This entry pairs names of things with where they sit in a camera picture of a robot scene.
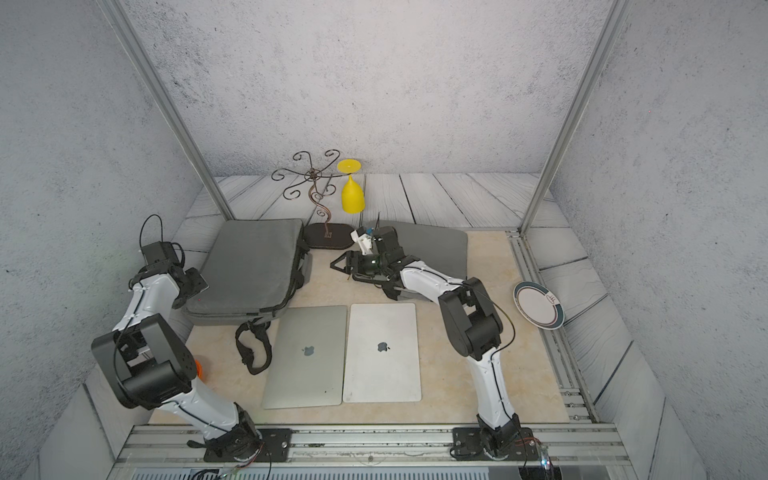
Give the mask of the grey zippered laptop bag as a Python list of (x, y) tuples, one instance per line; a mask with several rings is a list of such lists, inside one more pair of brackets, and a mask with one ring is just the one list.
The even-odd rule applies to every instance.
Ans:
[(200, 269), (208, 288), (182, 311), (195, 326), (235, 325), (241, 361), (258, 375), (273, 359), (269, 326), (308, 283), (311, 265), (302, 220), (227, 221)]

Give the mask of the white laptop yellow logo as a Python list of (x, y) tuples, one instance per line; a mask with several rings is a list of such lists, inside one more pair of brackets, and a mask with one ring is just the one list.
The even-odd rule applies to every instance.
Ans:
[(422, 399), (416, 307), (354, 304), (347, 334), (343, 401), (407, 403)]

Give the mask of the silver apple laptop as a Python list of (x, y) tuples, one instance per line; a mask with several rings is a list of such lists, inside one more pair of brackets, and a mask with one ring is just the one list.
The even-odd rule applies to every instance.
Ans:
[(278, 321), (262, 398), (266, 410), (342, 403), (347, 308), (289, 308)]

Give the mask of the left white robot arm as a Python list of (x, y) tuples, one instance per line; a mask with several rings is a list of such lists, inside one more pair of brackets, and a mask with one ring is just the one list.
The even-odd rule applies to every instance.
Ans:
[(128, 409), (160, 409), (196, 427), (201, 443), (216, 459), (249, 460), (263, 440), (249, 415), (213, 392), (199, 378), (197, 364), (166, 320), (171, 311), (208, 288), (200, 272), (160, 262), (143, 267), (130, 280), (130, 303), (91, 351), (120, 404)]

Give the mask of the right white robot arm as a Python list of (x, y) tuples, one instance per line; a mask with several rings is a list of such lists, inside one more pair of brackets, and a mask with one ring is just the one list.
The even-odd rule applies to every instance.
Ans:
[(408, 255), (392, 226), (359, 228), (351, 238), (359, 249), (342, 253), (330, 268), (379, 287), (391, 300), (408, 291), (439, 306), (450, 344), (469, 362), (481, 446), (488, 456), (501, 457), (523, 432), (502, 372), (502, 317), (482, 281), (450, 276)]

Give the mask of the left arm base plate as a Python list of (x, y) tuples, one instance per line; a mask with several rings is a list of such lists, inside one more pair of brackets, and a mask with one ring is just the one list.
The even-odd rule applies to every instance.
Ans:
[(207, 463), (283, 463), (288, 459), (293, 431), (288, 428), (236, 430), (205, 440), (203, 461)]

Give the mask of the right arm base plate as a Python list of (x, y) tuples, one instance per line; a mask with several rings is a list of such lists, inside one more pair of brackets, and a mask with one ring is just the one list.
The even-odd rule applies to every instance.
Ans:
[(533, 462), (539, 457), (533, 432), (525, 427), (513, 427), (510, 431), (456, 427), (452, 430), (449, 455), (458, 461)]

